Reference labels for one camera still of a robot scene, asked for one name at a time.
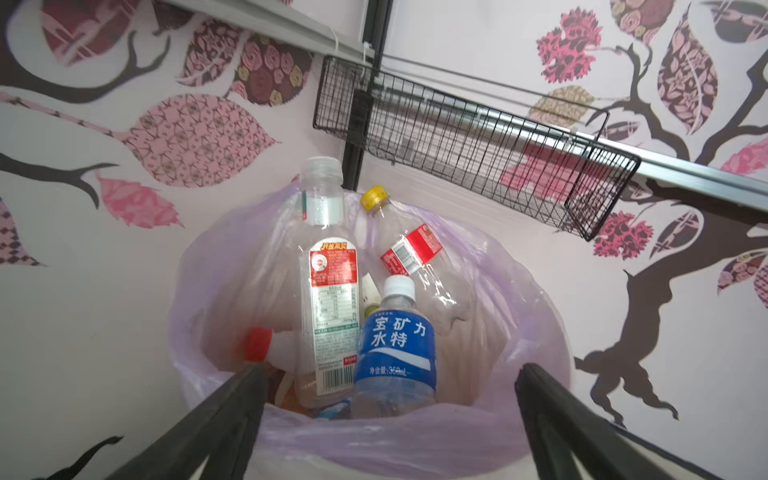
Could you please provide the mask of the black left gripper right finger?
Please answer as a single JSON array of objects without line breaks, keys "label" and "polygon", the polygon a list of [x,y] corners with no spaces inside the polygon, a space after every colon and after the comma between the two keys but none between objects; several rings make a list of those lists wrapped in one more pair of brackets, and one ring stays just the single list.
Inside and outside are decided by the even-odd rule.
[{"label": "black left gripper right finger", "polygon": [[525,364],[515,391],[530,450],[541,479],[669,479],[546,370]]}]

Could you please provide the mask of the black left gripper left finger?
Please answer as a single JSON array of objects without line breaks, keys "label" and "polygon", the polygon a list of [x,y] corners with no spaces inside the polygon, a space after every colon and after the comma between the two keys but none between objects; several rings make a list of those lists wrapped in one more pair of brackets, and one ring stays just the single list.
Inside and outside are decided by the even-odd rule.
[{"label": "black left gripper left finger", "polygon": [[267,400],[267,369],[250,365],[227,380],[111,479],[242,479]]}]

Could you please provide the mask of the clear bottle blue label back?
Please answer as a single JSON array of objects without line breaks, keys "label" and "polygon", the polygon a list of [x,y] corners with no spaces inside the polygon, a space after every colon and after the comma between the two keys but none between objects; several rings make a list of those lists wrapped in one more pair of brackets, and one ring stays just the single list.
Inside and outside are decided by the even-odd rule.
[{"label": "clear bottle blue label back", "polygon": [[351,417],[402,416],[434,405],[436,391],[434,326],[417,309],[413,280],[393,275],[361,330]]}]

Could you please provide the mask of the clear bottle green red label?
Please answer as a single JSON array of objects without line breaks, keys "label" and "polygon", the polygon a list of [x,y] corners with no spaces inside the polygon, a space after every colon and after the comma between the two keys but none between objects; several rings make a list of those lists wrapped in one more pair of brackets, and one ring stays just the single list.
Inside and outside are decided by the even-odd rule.
[{"label": "clear bottle green red label", "polygon": [[346,398],[353,387],[360,336],[359,255],[347,222],[341,162],[328,156],[308,159],[300,184],[295,389],[303,408],[319,410]]}]

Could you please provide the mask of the clear bottle red label yellow cap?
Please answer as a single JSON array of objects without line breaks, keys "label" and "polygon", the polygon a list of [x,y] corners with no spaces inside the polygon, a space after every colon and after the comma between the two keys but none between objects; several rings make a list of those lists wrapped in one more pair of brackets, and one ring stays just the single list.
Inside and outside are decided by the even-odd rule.
[{"label": "clear bottle red label yellow cap", "polygon": [[438,331],[471,320],[476,297],[430,223],[396,206],[381,186],[360,204],[373,221],[376,254],[388,273],[414,281],[417,306]]}]

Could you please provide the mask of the clear square bottle white label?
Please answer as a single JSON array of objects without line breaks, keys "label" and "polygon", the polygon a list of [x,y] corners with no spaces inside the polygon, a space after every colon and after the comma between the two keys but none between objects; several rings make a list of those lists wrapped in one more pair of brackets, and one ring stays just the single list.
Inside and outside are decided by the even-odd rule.
[{"label": "clear square bottle white label", "polygon": [[373,312],[379,309],[382,297],[370,273],[362,278],[359,286],[362,318],[367,319]]}]

